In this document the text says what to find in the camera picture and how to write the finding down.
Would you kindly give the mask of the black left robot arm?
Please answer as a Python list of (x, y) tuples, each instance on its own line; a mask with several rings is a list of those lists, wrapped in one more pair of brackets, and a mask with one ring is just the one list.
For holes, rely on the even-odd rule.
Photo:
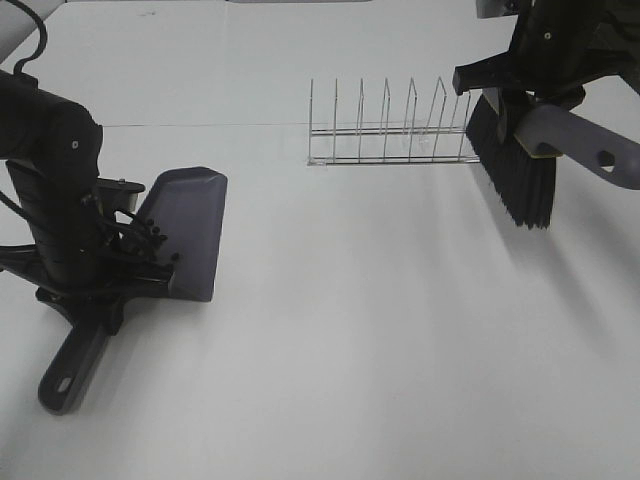
[(132, 210), (143, 185), (101, 178), (102, 143), (85, 107), (2, 72), (1, 159), (18, 199), (1, 201), (33, 241), (2, 247), (1, 268), (36, 285), (72, 325), (92, 321), (114, 335), (125, 304), (166, 293), (172, 269), (158, 262), (166, 235)]

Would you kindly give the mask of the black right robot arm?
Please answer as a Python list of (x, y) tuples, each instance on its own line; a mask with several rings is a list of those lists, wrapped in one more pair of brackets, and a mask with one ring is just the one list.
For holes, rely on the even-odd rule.
[(505, 52), (454, 69), (458, 95), (500, 88), (553, 98), (609, 76), (639, 91), (637, 1), (478, 1), (476, 12), (516, 23)]

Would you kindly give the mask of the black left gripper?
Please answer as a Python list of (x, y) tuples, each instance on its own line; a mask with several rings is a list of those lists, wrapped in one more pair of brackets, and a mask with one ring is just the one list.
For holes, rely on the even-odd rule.
[(40, 242), (3, 246), (1, 269), (37, 286), (36, 297), (65, 316), (71, 325), (82, 315), (117, 333), (124, 304), (134, 298), (166, 298), (175, 276), (175, 263), (149, 259), (144, 221), (129, 224), (97, 217), (97, 236), (44, 232)]

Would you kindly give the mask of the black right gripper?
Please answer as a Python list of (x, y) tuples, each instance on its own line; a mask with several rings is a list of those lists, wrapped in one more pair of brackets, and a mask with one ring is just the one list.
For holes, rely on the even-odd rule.
[(584, 86), (625, 75), (623, 1), (506, 1), (517, 17), (507, 53), (454, 68), (454, 92), (504, 89), (506, 108), (573, 108)]

